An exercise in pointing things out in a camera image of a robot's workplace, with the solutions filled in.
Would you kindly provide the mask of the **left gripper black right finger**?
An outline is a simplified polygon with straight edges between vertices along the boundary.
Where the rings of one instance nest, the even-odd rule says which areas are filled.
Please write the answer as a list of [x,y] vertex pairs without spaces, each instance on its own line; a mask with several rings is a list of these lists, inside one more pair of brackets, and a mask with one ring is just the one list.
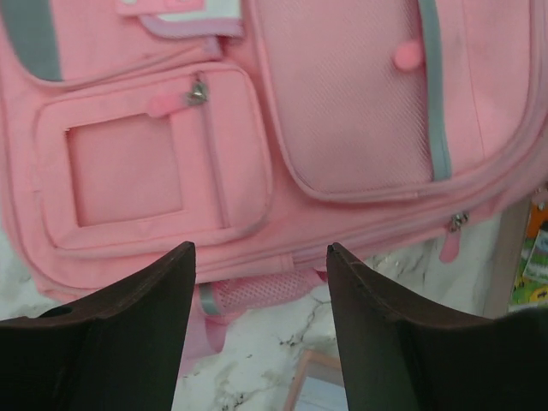
[[327,279],[352,410],[544,410],[547,311],[463,313],[328,247]]

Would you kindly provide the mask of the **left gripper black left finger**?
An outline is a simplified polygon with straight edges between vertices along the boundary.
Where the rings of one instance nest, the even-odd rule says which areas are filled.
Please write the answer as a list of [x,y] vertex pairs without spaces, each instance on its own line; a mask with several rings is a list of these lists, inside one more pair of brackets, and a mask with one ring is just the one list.
[[135,274],[1,323],[3,410],[169,410],[195,284],[184,242]]

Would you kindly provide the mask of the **orange Treehouse book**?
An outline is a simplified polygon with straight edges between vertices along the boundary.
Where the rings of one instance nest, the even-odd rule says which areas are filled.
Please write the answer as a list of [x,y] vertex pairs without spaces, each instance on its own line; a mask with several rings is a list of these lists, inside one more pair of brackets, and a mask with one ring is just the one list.
[[547,306],[547,186],[504,211],[483,315]]

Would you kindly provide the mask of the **pink student backpack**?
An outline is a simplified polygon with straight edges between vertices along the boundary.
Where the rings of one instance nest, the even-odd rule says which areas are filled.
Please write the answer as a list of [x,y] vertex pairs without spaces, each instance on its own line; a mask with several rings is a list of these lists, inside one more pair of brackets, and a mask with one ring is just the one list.
[[547,177],[544,1],[4,1],[1,210],[72,301],[184,241],[221,318],[443,237]]

